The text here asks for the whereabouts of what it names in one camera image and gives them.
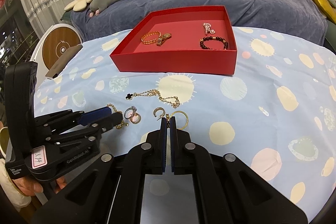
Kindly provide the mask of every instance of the jewelry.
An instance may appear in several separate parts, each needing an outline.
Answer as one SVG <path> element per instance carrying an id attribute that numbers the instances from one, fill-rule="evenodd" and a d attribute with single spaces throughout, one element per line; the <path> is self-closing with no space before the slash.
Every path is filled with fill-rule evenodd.
<path id="1" fill-rule="evenodd" d="M 114 105 L 112 105 L 112 104 L 108 104 L 108 105 L 106 105 L 106 106 L 107 106 L 107 107 L 112 107 L 113 110 L 114 110 L 114 112 L 119 112 L 119 113 L 123 114 L 121 111 L 118 111 L 118 110 L 116 109 L 116 107 L 115 107 Z M 124 121 L 121 121 L 121 123 L 118 124 L 118 125 L 116 125 L 115 128 L 116 128 L 116 129 L 121 129 L 121 128 L 123 127 L 123 125 L 125 125 L 125 126 L 129 126 L 129 123 L 124 122 Z"/>
<path id="2" fill-rule="evenodd" d="M 169 120 L 170 120 L 170 118 L 171 118 L 174 114 L 176 114 L 176 113 L 182 113 L 182 114 L 187 118 L 187 122 L 185 123 L 185 126 L 184 126 L 184 127 L 182 127 L 182 128 L 176 128 L 176 129 L 179 129 L 179 130 L 183 130 L 183 129 L 185 129 L 185 128 L 187 127 L 187 125 L 188 125 L 188 122 L 189 122 L 188 116 L 187 116 L 187 114 L 184 113 L 183 111 L 175 111 L 175 112 L 173 112 L 173 113 L 170 115 Z"/>
<path id="3" fill-rule="evenodd" d="M 153 115 L 154 115 L 154 117 L 156 117 L 156 112 L 158 112 L 159 110 L 162 110 L 163 113 L 160 115 L 160 117 L 157 119 L 157 121 L 160 120 L 161 118 L 163 118 L 163 117 L 166 115 L 166 111 L 165 111 L 162 107 L 157 107 L 157 108 L 154 109 L 154 111 L 153 111 Z"/>
<path id="4" fill-rule="evenodd" d="M 209 37 L 204 37 L 203 39 L 200 40 L 200 46 L 202 49 L 212 49 L 212 48 L 208 48 L 207 46 L 204 45 L 204 42 L 205 41 L 208 41 L 208 40 L 217 40 L 217 41 L 221 41 L 223 44 L 224 44 L 224 49 L 227 50 L 228 48 L 228 43 L 225 41 L 224 38 L 221 38 L 221 37 L 212 37 L 212 36 L 209 36 Z"/>
<path id="5" fill-rule="evenodd" d="M 127 118 L 127 117 L 126 117 L 126 114 L 127 114 L 127 112 L 130 111 L 130 110 L 132 110 L 132 115 L 129 116 L 129 117 Z M 132 118 L 135 116 L 136 111 L 137 111 L 137 108 L 134 107 L 134 106 L 127 108 L 126 111 L 124 112 L 124 118 L 125 118 L 126 120 L 130 120 L 130 119 L 132 119 Z"/>
<path id="6" fill-rule="evenodd" d="M 133 124 L 137 124 L 137 123 L 139 123 L 139 122 L 141 121 L 141 116 L 140 116 L 140 114 L 135 113 L 135 115 L 134 115 L 132 118 L 130 118 L 130 121 L 131 121 L 131 123 L 133 123 Z"/>
<path id="7" fill-rule="evenodd" d="M 209 23 L 204 23 L 203 27 L 205 29 L 205 35 L 208 35 L 208 33 L 215 34 L 215 30 L 211 30 L 211 24 Z"/>
<path id="8" fill-rule="evenodd" d="M 142 93 L 127 94 L 126 100 L 132 100 L 133 97 L 137 97 L 137 96 L 152 97 L 152 96 L 156 96 L 156 95 L 159 96 L 160 101 L 162 101 L 164 103 L 169 103 L 173 108 L 177 108 L 177 107 L 180 106 L 180 101 L 179 101 L 178 97 L 173 96 L 173 97 L 162 98 L 159 90 L 147 90 L 147 91 L 142 92 Z M 175 102 L 172 103 L 172 102 L 168 101 L 168 99 L 175 99 Z"/>
<path id="9" fill-rule="evenodd" d="M 159 37 L 153 40 L 145 41 L 145 39 L 151 35 L 158 35 Z M 156 43 L 157 46 L 162 46 L 167 39 L 171 38 L 171 33 L 165 33 L 161 35 L 161 32 L 149 32 L 141 38 L 141 42 L 145 45 L 151 45 Z"/>

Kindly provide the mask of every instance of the silver bolt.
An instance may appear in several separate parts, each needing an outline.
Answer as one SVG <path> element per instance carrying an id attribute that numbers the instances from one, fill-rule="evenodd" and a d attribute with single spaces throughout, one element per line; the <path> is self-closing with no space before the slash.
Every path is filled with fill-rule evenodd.
<path id="1" fill-rule="evenodd" d="M 185 145 L 185 148 L 187 148 L 188 150 L 193 150 L 196 148 L 196 145 L 194 143 L 187 143 Z"/>
<path id="2" fill-rule="evenodd" d="M 103 162 L 108 162 L 112 160 L 112 156 L 110 154 L 103 154 L 100 158 Z"/>
<path id="3" fill-rule="evenodd" d="M 236 156 L 233 155 L 233 154 L 226 154 L 225 159 L 226 159 L 226 161 L 233 162 L 233 161 L 236 160 Z"/>
<path id="4" fill-rule="evenodd" d="M 148 150 L 148 149 L 152 148 L 152 145 L 150 143 L 143 143 L 141 145 L 141 148 L 144 149 L 144 150 Z"/>

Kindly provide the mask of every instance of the open red tray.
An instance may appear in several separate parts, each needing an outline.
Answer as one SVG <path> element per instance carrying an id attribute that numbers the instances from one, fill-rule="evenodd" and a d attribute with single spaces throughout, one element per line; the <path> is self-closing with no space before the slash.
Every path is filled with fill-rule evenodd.
<path id="1" fill-rule="evenodd" d="M 215 34 L 228 42 L 212 40 L 200 47 L 205 36 L 203 23 L 210 23 Z M 172 37 L 162 45 L 145 45 L 143 35 L 159 31 Z M 149 36 L 146 40 L 157 38 Z M 111 59 L 121 72 L 186 72 L 204 74 L 235 73 L 237 47 L 231 23 L 223 6 L 197 6 L 149 13 L 114 49 Z"/>

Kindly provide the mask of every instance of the pink bordered label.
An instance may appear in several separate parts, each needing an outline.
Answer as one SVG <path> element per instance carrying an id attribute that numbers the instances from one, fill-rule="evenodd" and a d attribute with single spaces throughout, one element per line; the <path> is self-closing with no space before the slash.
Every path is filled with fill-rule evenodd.
<path id="1" fill-rule="evenodd" d="M 40 146 L 33 149 L 31 153 L 31 166 L 33 169 L 47 165 L 47 154 L 45 152 L 45 146 Z"/>

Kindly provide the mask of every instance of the human hand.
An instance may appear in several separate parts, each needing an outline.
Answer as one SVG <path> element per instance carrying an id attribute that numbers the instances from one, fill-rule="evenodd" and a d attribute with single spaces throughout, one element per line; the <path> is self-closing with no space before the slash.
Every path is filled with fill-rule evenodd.
<path id="1" fill-rule="evenodd" d="M 35 193 L 42 193 L 43 187 L 42 185 L 32 177 L 23 177 L 20 179 L 13 180 L 15 185 L 27 196 L 34 196 Z M 65 178 L 60 177 L 56 179 L 56 188 L 55 193 L 58 193 L 61 189 L 63 189 L 67 185 Z"/>

